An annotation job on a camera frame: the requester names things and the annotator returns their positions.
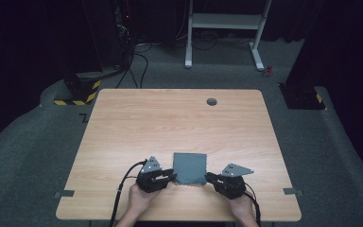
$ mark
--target hand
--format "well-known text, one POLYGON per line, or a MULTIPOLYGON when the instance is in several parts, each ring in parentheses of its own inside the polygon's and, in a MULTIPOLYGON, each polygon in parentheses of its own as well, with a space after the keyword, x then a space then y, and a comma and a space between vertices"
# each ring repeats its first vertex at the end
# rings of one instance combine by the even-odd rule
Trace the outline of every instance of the hand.
POLYGON ((155 191, 147 193, 140 189, 135 183, 129 190, 129 204, 123 217, 119 220, 116 227, 131 227, 137 221, 137 219, 144 213, 149 207, 151 201, 157 197, 161 191, 155 191))
POLYGON ((237 218, 244 227, 258 227, 252 212, 252 200, 248 196, 242 195, 234 200, 230 200, 223 195, 222 197, 229 204, 234 217, 237 218))

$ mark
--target yellow black hazard tape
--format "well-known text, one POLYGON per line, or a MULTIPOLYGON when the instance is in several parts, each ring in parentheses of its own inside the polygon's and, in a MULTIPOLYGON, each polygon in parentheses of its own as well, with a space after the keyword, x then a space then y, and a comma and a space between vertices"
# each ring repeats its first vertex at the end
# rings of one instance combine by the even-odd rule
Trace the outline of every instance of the yellow black hazard tape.
POLYGON ((98 90, 99 85, 101 84, 101 80, 96 81, 91 90, 86 92, 85 98, 83 99, 55 99, 55 104, 59 106, 67 106, 67 105, 77 105, 77 106, 84 106, 89 105, 94 100, 96 96, 96 92, 98 90))

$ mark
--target gray carpet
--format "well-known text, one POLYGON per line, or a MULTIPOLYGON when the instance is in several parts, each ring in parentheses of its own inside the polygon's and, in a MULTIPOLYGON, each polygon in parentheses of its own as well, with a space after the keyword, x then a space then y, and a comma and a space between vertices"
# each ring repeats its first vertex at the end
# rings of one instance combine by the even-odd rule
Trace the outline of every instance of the gray carpet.
MULTIPOLYGON (((143 88, 260 90, 291 182, 303 192, 298 197, 302 219, 275 226, 363 226, 363 164, 326 89, 316 88, 327 110, 300 111, 286 107, 278 88, 279 82, 285 82, 303 42, 260 43, 264 64, 273 66, 270 78, 256 71, 247 43, 236 39, 222 42, 209 50, 193 49, 191 69, 184 68, 183 47, 137 46, 136 52, 149 62, 143 88)), ((195 41, 194 45, 205 48, 211 44, 195 41)), ((134 57, 131 71, 137 82, 145 66, 143 58, 134 57)), ((99 89, 114 88, 120 78, 103 79, 99 89)), ((134 88, 130 73, 119 88, 134 88)), ((94 103, 54 105, 53 99, 66 96, 66 92, 62 81, 48 87, 40 106, 18 117, 0 134, 0 226, 89 225, 87 220, 59 220, 55 215, 59 203, 55 194, 65 186, 87 125, 79 114, 89 115, 94 107, 94 103)), ((93 221, 93 226, 108 223, 93 221)))

